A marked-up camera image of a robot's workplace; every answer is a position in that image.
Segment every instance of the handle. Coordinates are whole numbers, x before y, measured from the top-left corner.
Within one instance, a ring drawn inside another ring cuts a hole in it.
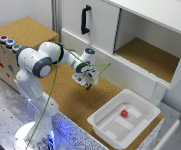
[[[86,12],[91,10],[91,7],[86,5],[86,8],[82,10],[82,24],[81,24],[81,31],[82,34],[88,33],[90,30],[86,28]]]

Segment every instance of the white wall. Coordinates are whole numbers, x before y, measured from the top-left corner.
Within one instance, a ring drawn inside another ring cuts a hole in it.
[[[172,90],[167,91],[163,102],[181,112],[181,80]]]
[[[0,26],[26,16],[52,29],[51,0],[0,0]]]

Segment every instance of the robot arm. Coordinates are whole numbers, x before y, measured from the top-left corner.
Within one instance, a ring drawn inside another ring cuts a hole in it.
[[[38,52],[28,47],[21,47],[16,54],[18,65],[37,78],[44,78],[50,73],[52,64],[57,64],[60,49],[59,65],[69,64],[76,71],[72,78],[78,84],[89,89],[91,85],[98,83],[99,72],[94,66],[88,65],[95,63],[95,52],[89,48],[79,56],[74,50],[70,53],[63,46],[51,42],[42,43]]]

